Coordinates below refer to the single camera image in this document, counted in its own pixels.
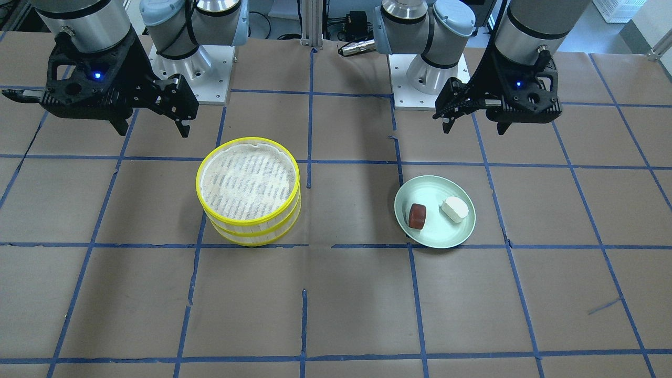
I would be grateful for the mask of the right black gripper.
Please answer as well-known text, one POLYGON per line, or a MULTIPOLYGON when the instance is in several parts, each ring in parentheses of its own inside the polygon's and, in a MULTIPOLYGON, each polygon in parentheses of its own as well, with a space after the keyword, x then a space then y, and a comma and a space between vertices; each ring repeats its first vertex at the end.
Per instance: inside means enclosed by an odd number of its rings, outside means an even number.
POLYGON ((127 136, 128 118, 141 105, 168 117, 187 138, 199 102, 187 78, 159 79, 138 38, 123 38, 110 48, 81 52, 72 38, 55 38, 48 60, 41 106, 60 118, 109 120, 127 136))

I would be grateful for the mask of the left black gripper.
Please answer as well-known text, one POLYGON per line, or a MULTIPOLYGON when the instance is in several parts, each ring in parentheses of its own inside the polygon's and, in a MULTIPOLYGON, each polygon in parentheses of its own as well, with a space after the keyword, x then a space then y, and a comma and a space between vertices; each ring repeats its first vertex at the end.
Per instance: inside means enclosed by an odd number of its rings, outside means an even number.
POLYGON ((557 86, 559 75, 552 54, 538 46, 532 63, 522 65, 504 57, 495 47, 487 50, 472 83, 448 78, 435 100, 434 119, 442 120, 448 134, 456 120, 479 109, 497 122, 498 135, 512 123, 550 123, 562 114, 557 86))

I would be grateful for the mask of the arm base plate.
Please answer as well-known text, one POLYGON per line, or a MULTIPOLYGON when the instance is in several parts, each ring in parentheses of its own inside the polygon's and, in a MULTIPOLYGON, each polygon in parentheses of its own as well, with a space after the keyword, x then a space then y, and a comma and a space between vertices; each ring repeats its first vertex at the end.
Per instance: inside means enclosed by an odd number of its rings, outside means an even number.
POLYGON ((389 55, 388 63, 396 109, 435 111, 435 101, 447 79, 456 78, 463 83, 470 80, 464 56, 448 69, 430 66, 420 55, 413 54, 389 55))
POLYGON ((225 105, 235 62, 235 46, 200 46, 191 57, 170 60, 151 48, 149 55, 154 74, 168 78, 182 74, 201 104, 225 105))

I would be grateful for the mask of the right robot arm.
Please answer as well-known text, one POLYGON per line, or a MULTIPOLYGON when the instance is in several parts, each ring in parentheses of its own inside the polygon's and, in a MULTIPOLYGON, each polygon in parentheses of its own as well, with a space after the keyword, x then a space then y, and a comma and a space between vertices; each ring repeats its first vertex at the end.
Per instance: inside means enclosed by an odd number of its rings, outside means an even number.
POLYGON ((195 86, 217 80, 206 46, 241 46, 249 36, 247 1, 141 1, 150 58, 118 1, 31 3, 55 39, 46 84, 3 95, 60 118, 108 121, 120 136, 133 110, 145 108, 187 138, 199 108, 195 86))

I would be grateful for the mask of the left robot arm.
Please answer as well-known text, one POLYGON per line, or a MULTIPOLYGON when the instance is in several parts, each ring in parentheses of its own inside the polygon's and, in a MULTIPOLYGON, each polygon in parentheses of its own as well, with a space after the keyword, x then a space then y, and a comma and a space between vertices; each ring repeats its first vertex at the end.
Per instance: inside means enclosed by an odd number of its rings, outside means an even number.
POLYGON ((485 110, 504 134, 513 123, 545 124, 562 114, 553 55, 588 1, 504 1, 477 69, 464 83, 456 69, 476 15, 461 1, 383 1, 376 8, 377 52, 411 54, 408 78, 436 96, 434 118, 449 133, 454 122, 485 110))

